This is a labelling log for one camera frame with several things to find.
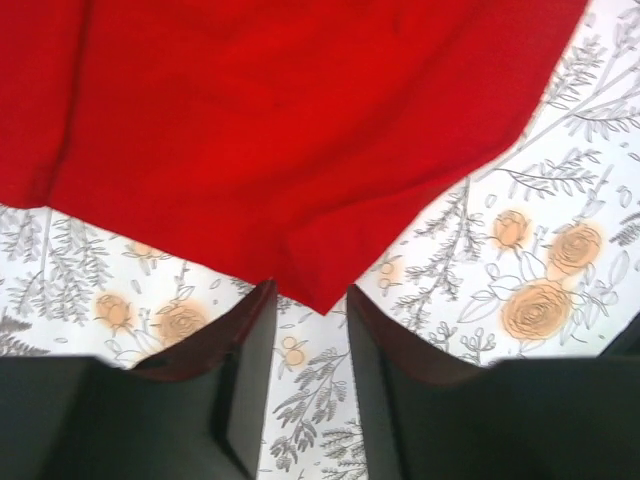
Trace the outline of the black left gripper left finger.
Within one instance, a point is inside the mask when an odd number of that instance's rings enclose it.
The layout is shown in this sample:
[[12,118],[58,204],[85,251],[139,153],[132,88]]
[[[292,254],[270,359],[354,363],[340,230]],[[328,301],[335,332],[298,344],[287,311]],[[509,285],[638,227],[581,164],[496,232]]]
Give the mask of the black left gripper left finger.
[[277,287],[129,370],[85,356],[1,361],[5,479],[252,479]]

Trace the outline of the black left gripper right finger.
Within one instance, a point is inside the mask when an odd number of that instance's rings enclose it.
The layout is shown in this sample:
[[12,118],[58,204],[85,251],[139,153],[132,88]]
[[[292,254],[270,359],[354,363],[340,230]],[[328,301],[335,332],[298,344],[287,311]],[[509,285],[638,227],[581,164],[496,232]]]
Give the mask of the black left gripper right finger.
[[358,411],[372,479],[635,479],[639,325],[594,358],[482,368],[347,293]]

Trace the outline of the bright red t shirt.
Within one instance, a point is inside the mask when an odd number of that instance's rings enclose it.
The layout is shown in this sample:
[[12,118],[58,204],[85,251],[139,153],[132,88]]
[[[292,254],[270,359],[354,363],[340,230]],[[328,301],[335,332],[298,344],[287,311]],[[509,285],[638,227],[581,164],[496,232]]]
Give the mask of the bright red t shirt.
[[511,147],[583,1],[5,1],[1,200],[326,313]]

